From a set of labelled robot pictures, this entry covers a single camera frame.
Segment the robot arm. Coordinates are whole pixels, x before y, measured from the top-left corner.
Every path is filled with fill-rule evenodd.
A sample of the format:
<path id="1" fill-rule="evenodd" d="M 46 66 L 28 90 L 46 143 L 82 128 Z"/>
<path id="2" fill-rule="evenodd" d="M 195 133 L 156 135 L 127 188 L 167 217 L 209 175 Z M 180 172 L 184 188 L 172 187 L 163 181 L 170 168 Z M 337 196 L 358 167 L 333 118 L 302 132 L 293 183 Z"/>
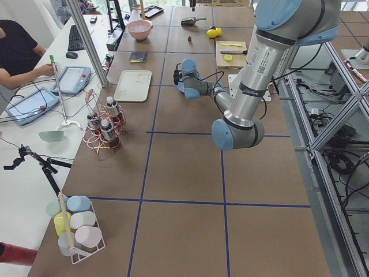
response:
<path id="1" fill-rule="evenodd" d="M 340 1 L 259 1 L 246 64 L 234 80 L 234 97 L 219 83 L 200 79 L 193 59 L 174 71 L 187 99 L 210 96 L 223 117 L 212 124 L 213 142 L 222 150 L 250 148 L 265 134 L 255 111 L 285 50 L 333 40 L 339 29 Z"/>

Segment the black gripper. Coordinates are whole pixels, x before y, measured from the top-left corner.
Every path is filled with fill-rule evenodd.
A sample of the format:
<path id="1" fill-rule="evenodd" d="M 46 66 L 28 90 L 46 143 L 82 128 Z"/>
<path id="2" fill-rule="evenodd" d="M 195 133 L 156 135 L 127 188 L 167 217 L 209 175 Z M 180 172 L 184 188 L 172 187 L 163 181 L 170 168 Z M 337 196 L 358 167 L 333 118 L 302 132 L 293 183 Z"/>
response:
<path id="1" fill-rule="evenodd" d="M 174 70 L 173 79 L 174 79 L 174 84 L 178 85 L 180 81 L 180 71 L 178 69 Z"/>

